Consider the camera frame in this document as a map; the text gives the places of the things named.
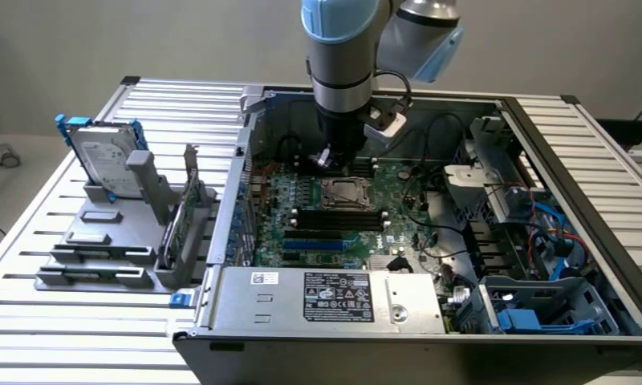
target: blue pcie slot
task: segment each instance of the blue pcie slot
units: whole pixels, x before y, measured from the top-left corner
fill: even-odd
[[[325,250],[325,251],[343,251],[343,242],[308,242],[308,241],[285,241],[282,243],[282,249],[285,250]]]

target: gray wall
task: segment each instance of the gray wall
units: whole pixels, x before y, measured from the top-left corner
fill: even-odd
[[[420,87],[574,94],[598,116],[635,113],[642,0],[459,4],[459,53]],[[124,75],[305,83],[299,0],[0,0],[0,132],[94,115]]]

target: slotted metal table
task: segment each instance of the slotted metal table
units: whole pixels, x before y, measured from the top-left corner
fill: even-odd
[[[200,177],[222,193],[244,85],[130,80],[95,119],[142,121],[158,173],[172,184],[185,182],[184,146],[198,144]],[[558,96],[508,96],[642,269],[642,170],[579,104]],[[165,336],[170,320],[190,318],[192,310],[169,309],[168,294],[34,290],[34,273],[83,202],[83,182],[69,153],[0,245],[0,383],[197,383]],[[206,250],[202,242],[196,282]],[[642,383],[642,373],[616,372],[595,383]]]

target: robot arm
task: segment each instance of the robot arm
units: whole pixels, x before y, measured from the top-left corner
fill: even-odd
[[[432,82],[461,38],[455,0],[303,0],[307,71],[327,145],[321,167],[344,164],[365,136],[389,142],[408,106],[371,99],[375,68]]]

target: power supply label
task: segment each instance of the power supply label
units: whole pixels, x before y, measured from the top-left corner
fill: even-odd
[[[309,322],[372,322],[369,275],[304,273],[304,319]]]

